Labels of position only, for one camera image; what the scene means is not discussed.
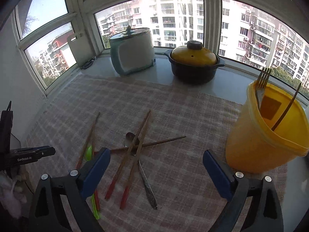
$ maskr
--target chopstick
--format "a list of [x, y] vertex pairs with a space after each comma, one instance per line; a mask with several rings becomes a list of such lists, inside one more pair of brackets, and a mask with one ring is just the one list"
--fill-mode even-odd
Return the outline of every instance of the chopstick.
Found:
[[288, 106], [287, 106], [286, 109], [284, 110], [283, 114], [280, 116], [280, 118], [277, 120], [277, 122], [276, 122], [276, 123], [274, 124], [274, 126], [272, 127], [272, 129], [271, 129], [272, 131], [274, 131], [274, 130], [277, 128], [277, 126], [280, 124], [280, 122], [282, 121], [282, 119], [285, 117], [285, 115], [286, 115], [287, 112], [289, 111], [290, 107], [292, 106], [292, 104], [293, 104], [293, 102], [294, 102], [294, 100], [295, 100], [295, 98], [296, 98], [296, 96], [297, 96], [297, 93], [298, 93], [298, 91], [299, 91], [301, 85], [302, 85], [302, 83], [299, 83], [299, 86], [298, 86], [298, 88], [297, 88], [297, 90], [296, 90], [296, 92], [295, 92], [293, 98], [291, 99], [290, 103], [288, 104]]
[[[186, 136], [179, 136], [176, 138], [168, 138], [168, 139], [163, 139], [163, 140], [159, 140], [159, 141], [155, 141], [155, 142], [148, 142], [148, 143], [144, 143], [142, 145], [142, 147], [150, 147], [150, 146], [154, 146], [154, 145], [159, 145], [159, 144], [163, 144], [166, 142], [171, 142], [174, 140], [178, 140], [178, 139], [182, 139], [182, 138], [186, 138]], [[111, 149], [111, 153], [117, 153], [117, 152], [122, 152], [122, 151], [126, 151], [128, 148], [127, 147], [122, 147], [122, 148], [116, 148], [116, 149]]]
[[98, 117], [100, 116], [100, 112], [98, 112], [95, 120], [93, 121], [92, 125], [91, 125], [91, 128], [89, 130], [89, 133], [88, 133], [88, 136], [86, 138], [86, 141], [84, 143], [84, 146], [82, 147], [82, 150], [81, 150], [81, 154], [79, 156], [79, 159], [78, 159], [78, 162], [77, 162], [77, 165], [76, 165], [76, 169], [80, 169], [81, 168], [81, 163], [82, 163], [82, 159], [84, 158], [84, 154], [86, 152], [86, 149], [87, 149], [87, 146], [88, 146], [88, 143], [90, 141], [90, 138], [92, 136], [92, 132], [93, 132], [93, 129], [95, 128], [95, 124], [97, 123], [98, 121]]
[[134, 162], [133, 162], [133, 165], [132, 165], [132, 168], [131, 168], [131, 171], [130, 171], [129, 178], [128, 178], [127, 183], [126, 183], [126, 188], [125, 188], [123, 195], [122, 195], [122, 199], [121, 199], [121, 203], [120, 203], [120, 209], [124, 209], [126, 207], [126, 201], [127, 201], [128, 195], [129, 195], [129, 190], [130, 190], [130, 187], [132, 185], [133, 178], [134, 178], [134, 171], [135, 171], [135, 168], [137, 167], [137, 163], [138, 163], [139, 157], [141, 155], [142, 145], [143, 145], [143, 142], [144, 142], [147, 130], [148, 130], [149, 119], [150, 118], [147, 118], [147, 122], [146, 122], [145, 127], [144, 127], [143, 132], [142, 132], [142, 137], [141, 137], [140, 143], [138, 145], [136, 155], [134, 157]]
[[[91, 147], [92, 147], [92, 150], [91, 150], [91, 159], [93, 159], [93, 157], [95, 156], [95, 126], [93, 127], [93, 130], [92, 130], [92, 140], [91, 140]], [[96, 207], [96, 210], [97, 211], [100, 211], [101, 208], [100, 208], [100, 201], [98, 199], [98, 191], [97, 189], [95, 189], [94, 193], [94, 199], [95, 199], [95, 207]]]
[[127, 150], [127, 153], [123, 157], [123, 159], [122, 159], [122, 161], [121, 161], [121, 163], [120, 163], [120, 165], [119, 165], [119, 167], [117, 169], [117, 172], [116, 172], [116, 174], [115, 174], [115, 176], [114, 176], [114, 178], [112, 180], [112, 183], [109, 185], [109, 188], [108, 188], [108, 190], [106, 192], [106, 195], [105, 195], [105, 199], [106, 200], [108, 200], [112, 196], [113, 190], [115, 188], [115, 184], [116, 184], [116, 182], [117, 182], [117, 180], [118, 180], [118, 178], [119, 178], [119, 176], [121, 174], [121, 171], [122, 171], [123, 167], [126, 164], [126, 161], [129, 158], [130, 152], [131, 152], [131, 150], [132, 150], [132, 148], [133, 148], [133, 146], [134, 146], [134, 144], [135, 144], [135, 142], [137, 140], [137, 137], [139, 136], [139, 134], [140, 134], [140, 132], [141, 132], [141, 130], [142, 130], [146, 120], [148, 119], [148, 116], [149, 116], [150, 112], [151, 112], [151, 110], [149, 110], [147, 112], [147, 114], [145, 115], [145, 117], [144, 117], [144, 119], [143, 119], [143, 121], [142, 121], [142, 123], [141, 123], [141, 125], [140, 125], [140, 127], [139, 127], [139, 129], [138, 129], [138, 131], [137, 131], [133, 141], [132, 141], [132, 143], [130, 144], [130, 146], [129, 146], [128, 150]]

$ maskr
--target rice cooker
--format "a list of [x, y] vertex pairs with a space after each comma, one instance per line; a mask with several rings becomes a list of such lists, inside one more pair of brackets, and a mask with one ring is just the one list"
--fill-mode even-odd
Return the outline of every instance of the rice cooker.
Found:
[[132, 29], [109, 38], [111, 60], [116, 72], [127, 75], [155, 64], [155, 51], [149, 28]]

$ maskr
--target fork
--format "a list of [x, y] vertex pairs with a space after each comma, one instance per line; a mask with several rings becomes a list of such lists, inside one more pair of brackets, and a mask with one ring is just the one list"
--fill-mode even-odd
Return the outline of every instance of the fork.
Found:
[[265, 94], [265, 88], [271, 73], [270, 68], [263, 68], [255, 83], [255, 96], [259, 110], [261, 109], [262, 100]]

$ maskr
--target apartment building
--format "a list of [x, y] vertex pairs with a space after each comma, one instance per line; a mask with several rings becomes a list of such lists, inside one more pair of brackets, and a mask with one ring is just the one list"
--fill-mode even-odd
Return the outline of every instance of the apartment building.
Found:
[[42, 69], [43, 78], [57, 78], [76, 63], [67, 43], [67, 38], [74, 32], [72, 29], [55, 37], [45, 50], [39, 52], [38, 67]]
[[309, 44], [275, 17], [245, 3], [222, 0], [219, 55], [258, 69], [280, 67], [309, 88]]
[[177, 47], [189, 40], [203, 42], [203, 0], [132, 0], [112, 7], [112, 15], [97, 18], [107, 37], [132, 28], [150, 28], [154, 46]]

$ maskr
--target glass pane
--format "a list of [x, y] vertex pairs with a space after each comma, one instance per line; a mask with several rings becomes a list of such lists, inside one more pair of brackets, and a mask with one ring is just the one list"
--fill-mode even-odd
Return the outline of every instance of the glass pane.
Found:
[[67, 23], [36, 41], [25, 50], [29, 62], [50, 86], [61, 74], [76, 63], [67, 38], [74, 34]]
[[17, 9], [21, 39], [68, 12], [64, 0], [21, 0]]
[[203, 0], [132, 0], [100, 11], [95, 17], [106, 48], [110, 48], [109, 37], [129, 25], [150, 28], [154, 46], [174, 48], [189, 40], [203, 43]]
[[294, 88], [301, 81], [304, 88], [300, 92], [309, 98], [309, 44], [288, 25], [258, 8], [222, 0], [222, 9], [228, 9], [233, 17], [222, 15], [219, 55], [258, 69], [272, 67], [272, 75]]

